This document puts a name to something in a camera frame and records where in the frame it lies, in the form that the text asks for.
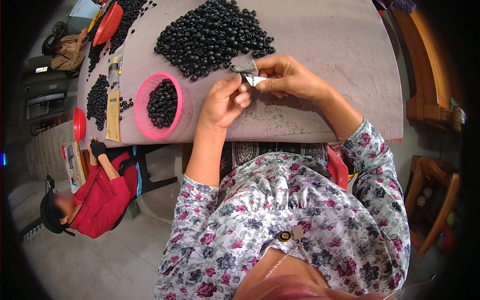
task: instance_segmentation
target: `woman in brown jacket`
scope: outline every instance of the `woman in brown jacket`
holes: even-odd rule
[[[87,36],[85,28],[79,35],[64,36],[62,39],[49,36],[42,47],[44,55],[52,56],[52,69],[57,71],[77,71],[85,55],[82,53],[83,42]]]

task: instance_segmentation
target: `purple floral print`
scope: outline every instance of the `purple floral print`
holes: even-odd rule
[[[392,153],[367,120],[342,147],[359,172],[353,194],[332,182],[327,162],[284,152],[254,158],[219,188],[184,176],[156,299],[231,299],[268,248],[296,246],[276,239],[295,225],[330,288],[353,295],[401,288],[410,235]]]

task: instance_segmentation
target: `woman's right hand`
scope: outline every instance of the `woman's right hand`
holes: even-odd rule
[[[256,89],[270,92],[279,98],[294,95],[319,101],[330,96],[332,87],[310,72],[290,55],[260,58],[255,61],[258,76],[269,78],[259,82]]]

